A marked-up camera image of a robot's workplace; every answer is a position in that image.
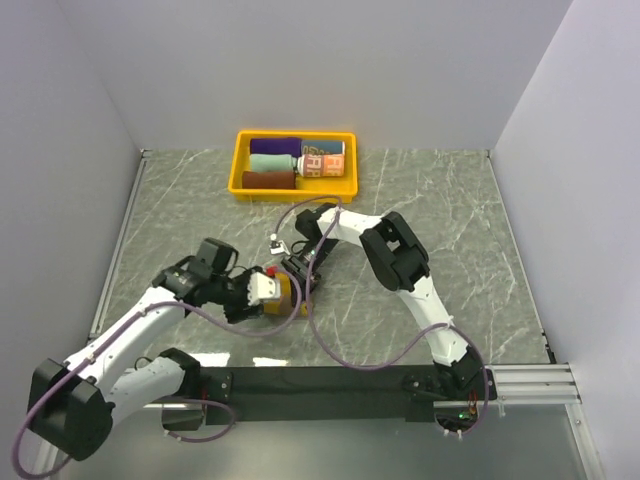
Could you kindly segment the yellow brown towel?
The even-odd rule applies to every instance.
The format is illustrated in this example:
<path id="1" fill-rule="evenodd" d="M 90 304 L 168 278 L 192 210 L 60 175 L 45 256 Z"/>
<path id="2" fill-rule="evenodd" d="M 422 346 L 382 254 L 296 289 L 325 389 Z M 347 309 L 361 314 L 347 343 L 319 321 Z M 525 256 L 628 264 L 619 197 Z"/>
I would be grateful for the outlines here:
<path id="1" fill-rule="evenodd" d="M 276 266 L 271 266 L 266 270 L 266 274 L 280 282 L 281 297 L 275 302 L 265 303 L 263 313 L 272 316 L 289 316 L 294 311 L 290 303 L 291 287 L 289 283 L 289 273 Z"/>

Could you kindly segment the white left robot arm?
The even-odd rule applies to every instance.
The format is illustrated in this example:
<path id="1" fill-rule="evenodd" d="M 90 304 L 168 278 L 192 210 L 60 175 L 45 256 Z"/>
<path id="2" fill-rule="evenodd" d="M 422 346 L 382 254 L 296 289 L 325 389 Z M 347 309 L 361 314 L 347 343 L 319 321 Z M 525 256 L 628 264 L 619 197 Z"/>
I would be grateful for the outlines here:
<path id="1" fill-rule="evenodd" d="M 68 454 L 85 460 L 112 428 L 157 399 L 201 401 L 205 387 L 200 363 L 170 348 L 147 366 L 128 369 L 164 331 L 204 305 L 223 307 L 222 327 L 256 316 L 281 293 L 276 279 L 254 266 L 231 273 L 238 252 L 207 238 L 196 254 L 163 269 L 126 316 L 100 337 L 59 363 L 43 361 L 34 371 L 27 428 Z"/>

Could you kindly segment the striped rabbit print towel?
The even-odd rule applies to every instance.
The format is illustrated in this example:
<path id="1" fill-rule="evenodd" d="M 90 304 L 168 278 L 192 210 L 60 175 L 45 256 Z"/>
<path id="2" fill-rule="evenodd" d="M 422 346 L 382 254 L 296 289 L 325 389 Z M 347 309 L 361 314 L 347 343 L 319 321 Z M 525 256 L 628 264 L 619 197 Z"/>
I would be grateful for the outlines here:
<path id="1" fill-rule="evenodd" d="M 342 177 L 344 171 L 344 154 L 303 154 L 296 164 L 296 172 L 305 178 Z"/>

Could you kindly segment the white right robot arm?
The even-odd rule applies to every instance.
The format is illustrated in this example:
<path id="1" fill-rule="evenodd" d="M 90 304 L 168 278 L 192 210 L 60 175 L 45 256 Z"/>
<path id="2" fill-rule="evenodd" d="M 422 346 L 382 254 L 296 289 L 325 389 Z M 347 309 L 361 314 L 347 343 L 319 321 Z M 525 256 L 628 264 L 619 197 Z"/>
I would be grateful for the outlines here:
<path id="1" fill-rule="evenodd" d="M 339 242 L 363 249 L 378 282 L 399 296 L 420 333 L 395 358 L 380 365 L 362 365 L 361 371 L 387 368 L 403 358 L 421 338 L 431 349 L 440 387 L 447 399 L 466 399 L 474 391 L 490 399 L 490 378 L 479 349 L 454 325 L 440 299 L 429 268 L 429 255 L 403 216 L 365 215 L 325 203 L 296 216 L 295 228 L 307 241 L 300 286 L 311 297 L 313 276 L 320 258 Z"/>

